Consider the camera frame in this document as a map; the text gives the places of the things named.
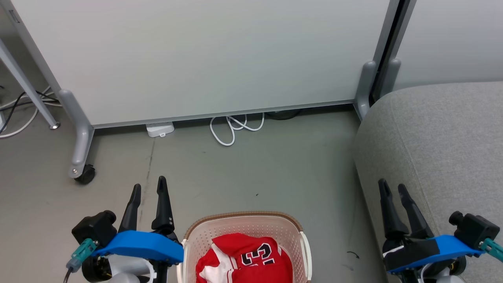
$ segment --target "basket handle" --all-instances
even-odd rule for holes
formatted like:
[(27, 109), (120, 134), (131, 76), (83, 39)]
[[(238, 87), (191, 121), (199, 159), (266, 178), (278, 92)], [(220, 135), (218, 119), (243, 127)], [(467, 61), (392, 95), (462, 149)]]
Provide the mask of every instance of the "basket handle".
[[(185, 246), (185, 242), (186, 242), (186, 241), (187, 241), (187, 239), (184, 239), (184, 240), (181, 242), (182, 247), (184, 247), (184, 246)], [(184, 283), (184, 279), (183, 279), (183, 277), (182, 277), (182, 264), (183, 264), (183, 263), (181, 263), (181, 262), (180, 262), (180, 263), (177, 265), (177, 281), (178, 281), (178, 283)]]
[(306, 251), (306, 254), (304, 255), (305, 257), (305, 260), (307, 262), (307, 269), (306, 269), (306, 277), (307, 277), (307, 281), (310, 282), (311, 281), (311, 276), (312, 276), (312, 273), (313, 273), (313, 269), (312, 269), (312, 258), (311, 258), (311, 247), (309, 246), (309, 241), (307, 240), (307, 237), (306, 235), (304, 234), (304, 232), (300, 232), (300, 235), (302, 236), (302, 243), (304, 244), (304, 250)]

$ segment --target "basket rim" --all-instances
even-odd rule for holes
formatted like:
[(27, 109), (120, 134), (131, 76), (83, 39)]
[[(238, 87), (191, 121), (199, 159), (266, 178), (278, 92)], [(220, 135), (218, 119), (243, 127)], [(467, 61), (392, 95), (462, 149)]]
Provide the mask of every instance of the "basket rim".
[(293, 218), (291, 215), (286, 214), (286, 213), (281, 213), (278, 211), (239, 211), (239, 212), (234, 212), (234, 213), (223, 213), (223, 214), (216, 214), (216, 215), (211, 215), (211, 216), (206, 216), (203, 217), (196, 222), (194, 222), (187, 232), (185, 233), (184, 239), (188, 240), (190, 234), (192, 231), (199, 226), (200, 224), (211, 221), (211, 220), (217, 220), (217, 219), (224, 219), (224, 218), (232, 218), (232, 217), (245, 217), (245, 216), (276, 216), (276, 217), (281, 217), (286, 220), (289, 220), (296, 228), (299, 230), (299, 232), (303, 232), (302, 226), (300, 223)]

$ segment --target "whiteboard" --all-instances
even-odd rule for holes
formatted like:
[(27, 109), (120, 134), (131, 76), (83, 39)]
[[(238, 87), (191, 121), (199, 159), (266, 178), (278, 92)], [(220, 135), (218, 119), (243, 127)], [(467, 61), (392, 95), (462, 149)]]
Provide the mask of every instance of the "whiteboard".
[(417, 1), (396, 55), (394, 90), (503, 80), (502, 12), (500, 0)]
[(12, 0), (93, 125), (354, 99), (388, 0)]

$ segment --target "laundry basket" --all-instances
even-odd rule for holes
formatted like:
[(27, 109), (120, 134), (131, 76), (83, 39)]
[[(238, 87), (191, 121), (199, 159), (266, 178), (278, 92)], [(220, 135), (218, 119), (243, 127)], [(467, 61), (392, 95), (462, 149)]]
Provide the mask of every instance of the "laundry basket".
[(182, 241), (184, 262), (177, 266), (178, 283), (195, 283), (197, 261), (211, 248), (212, 239), (232, 233), (273, 238), (292, 261), (293, 283), (310, 283), (311, 250), (302, 226), (295, 218), (273, 211), (213, 215), (192, 224)]

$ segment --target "gray fabric upholstery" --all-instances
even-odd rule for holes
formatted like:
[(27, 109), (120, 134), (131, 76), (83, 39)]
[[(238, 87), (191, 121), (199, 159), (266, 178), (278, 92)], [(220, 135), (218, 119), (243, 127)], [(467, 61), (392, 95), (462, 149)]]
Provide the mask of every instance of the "gray fabric upholstery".
[[(452, 212), (482, 215), (503, 227), (503, 83), (420, 86), (392, 92), (372, 106), (354, 144), (372, 224), (384, 232), (377, 181), (385, 178), (408, 225), (397, 186), (404, 183), (435, 235), (453, 234)], [(497, 240), (503, 242), (503, 232)], [(469, 258), (467, 282), (501, 282), (503, 265)]]

